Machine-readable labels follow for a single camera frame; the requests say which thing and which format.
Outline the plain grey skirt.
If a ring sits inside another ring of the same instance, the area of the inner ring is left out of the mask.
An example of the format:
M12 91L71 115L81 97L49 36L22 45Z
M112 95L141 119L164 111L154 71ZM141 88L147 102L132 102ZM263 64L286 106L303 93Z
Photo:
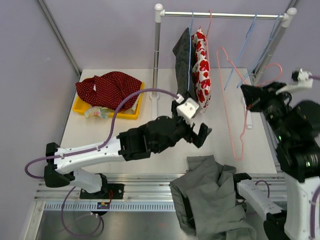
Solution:
M190 156L187 164L187 172L169 184L181 230L199 240L255 240L257 232L236 199L236 167L213 155Z

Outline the red white polka-dot skirt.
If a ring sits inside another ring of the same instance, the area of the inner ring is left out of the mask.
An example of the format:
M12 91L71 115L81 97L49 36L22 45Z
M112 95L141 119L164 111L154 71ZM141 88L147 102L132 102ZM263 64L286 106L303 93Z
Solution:
M141 90L142 82L126 73L111 71L75 84L79 98L92 107L116 110L129 95Z

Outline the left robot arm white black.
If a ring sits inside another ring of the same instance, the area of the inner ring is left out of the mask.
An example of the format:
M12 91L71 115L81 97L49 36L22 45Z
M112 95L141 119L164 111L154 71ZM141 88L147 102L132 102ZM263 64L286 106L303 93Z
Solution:
M102 173L91 173L84 168L108 162L128 162L150 158L174 147L184 139L202 147L211 133L205 123L199 132L194 132L193 118L198 106L190 99L182 103L172 102L172 116L159 116L136 128L109 137L106 142L63 149L55 143L46 146L49 157L44 168L44 182L48 188L73 186L85 193L102 199L109 192L107 177Z

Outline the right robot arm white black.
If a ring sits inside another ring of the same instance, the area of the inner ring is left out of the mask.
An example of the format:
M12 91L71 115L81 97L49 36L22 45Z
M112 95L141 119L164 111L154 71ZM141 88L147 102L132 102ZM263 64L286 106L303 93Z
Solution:
M232 198L244 199L263 220L270 240L317 240L320 237L320 105L303 100L291 107L284 83L242 85L246 109L262 113L277 137L276 157L283 173L287 208L257 189L246 173L227 185Z

